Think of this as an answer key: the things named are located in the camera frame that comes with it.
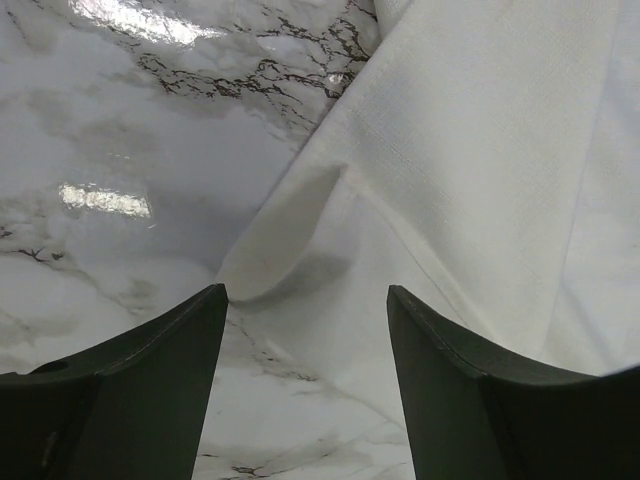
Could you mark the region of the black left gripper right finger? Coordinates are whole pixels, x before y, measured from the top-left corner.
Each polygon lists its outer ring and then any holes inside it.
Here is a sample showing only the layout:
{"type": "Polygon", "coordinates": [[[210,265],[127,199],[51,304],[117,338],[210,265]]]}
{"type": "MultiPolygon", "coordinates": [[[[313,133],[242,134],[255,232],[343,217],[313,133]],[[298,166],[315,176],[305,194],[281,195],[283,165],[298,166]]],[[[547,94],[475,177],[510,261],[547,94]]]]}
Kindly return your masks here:
{"type": "Polygon", "coordinates": [[[529,359],[400,286],[387,314],[417,478],[638,477],[637,368],[597,377],[529,359]]]}

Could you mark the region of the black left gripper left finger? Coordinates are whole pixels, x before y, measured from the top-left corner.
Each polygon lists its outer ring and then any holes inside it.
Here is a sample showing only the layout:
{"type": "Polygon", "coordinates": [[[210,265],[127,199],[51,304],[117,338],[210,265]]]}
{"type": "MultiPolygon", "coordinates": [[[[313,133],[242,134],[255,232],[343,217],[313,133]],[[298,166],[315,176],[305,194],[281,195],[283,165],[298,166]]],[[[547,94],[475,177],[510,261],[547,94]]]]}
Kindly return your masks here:
{"type": "Polygon", "coordinates": [[[2,375],[2,478],[191,478],[227,306],[211,285],[89,349],[2,375]]]}

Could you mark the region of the white cloth napkin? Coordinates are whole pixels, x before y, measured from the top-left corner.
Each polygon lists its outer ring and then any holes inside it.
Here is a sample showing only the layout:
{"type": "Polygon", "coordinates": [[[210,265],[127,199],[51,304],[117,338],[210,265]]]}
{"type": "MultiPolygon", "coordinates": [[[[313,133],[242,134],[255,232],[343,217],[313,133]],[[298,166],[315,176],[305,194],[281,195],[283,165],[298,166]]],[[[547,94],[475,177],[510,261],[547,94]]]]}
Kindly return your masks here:
{"type": "Polygon", "coordinates": [[[408,290],[529,359],[639,371],[639,5],[380,1],[383,40],[219,277],[242,324],[389,423],[292,479],[419,479],[408,290]]]}

